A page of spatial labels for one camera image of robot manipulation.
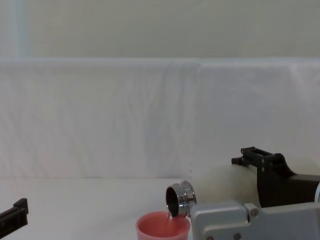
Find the white wall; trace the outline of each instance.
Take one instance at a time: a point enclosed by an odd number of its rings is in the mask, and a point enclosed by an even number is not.
[[[16,7],[14,0],[0,0],[0,56],[19,54]]]
[[[15,0],[20,54],[314,57],[318,0]],[[8,17],[1,11],[1,20]],[[12,23],[0,30],[11,36]],[[1,34],[0,43],[6,42]],[[7,53],[7,47],[1,53]]]

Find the plastic cup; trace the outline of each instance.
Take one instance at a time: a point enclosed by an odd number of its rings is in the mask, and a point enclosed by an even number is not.
[[[138,240],[188,240],[190,223],[185,217],[168,217],[167,211],[143,215],[135,225]]]

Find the black bracket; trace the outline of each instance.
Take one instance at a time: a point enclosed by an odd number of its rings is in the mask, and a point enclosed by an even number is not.
[[[28,201],[21,198],[13,207],[0,213],[0,239],[28,224]]]
[[[256,147],[241,149],[242,156],[231,163],[257,169],[257,190],[261,207],[314,202],[320,176],[293,172],[281,153],[270,153]]]

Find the white table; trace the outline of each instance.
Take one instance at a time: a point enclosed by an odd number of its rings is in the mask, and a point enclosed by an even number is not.
[[[134,240],[136,220],[145,213],[165,210],[166,188],[178,181],[2,179],[2,211],[22,197],[29,205],[28,225],[4,239]]]

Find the cup rim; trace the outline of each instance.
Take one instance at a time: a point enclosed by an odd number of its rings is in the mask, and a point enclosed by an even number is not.
[[[186,223],[186,228],[185,231],[183,231],[182,233],[179,233],[178,235],[175,236],[168,236],[168,237],[162,237],[162,236],[151,236],[148,235],[144,232],[142,232],[139,228],[138,225],[147,217],[149,217],[150,215],[154,215],[154,214],[164,214],[164,213],[168,213],[166,211],[152,211],[149,212],[145,215],[142,215],[135,223],[135,229],[137,231],[137,233],[142,236],[143,238],[149,239],[149,240],[175,240],[175,239],[179,239],[181,237],[183,237],[184,235],[188,235],[189,234],[189,230],[190,230],[190,222],[188,221],[188,219],[186,219],[185,217],[183,217],[184,222]]]

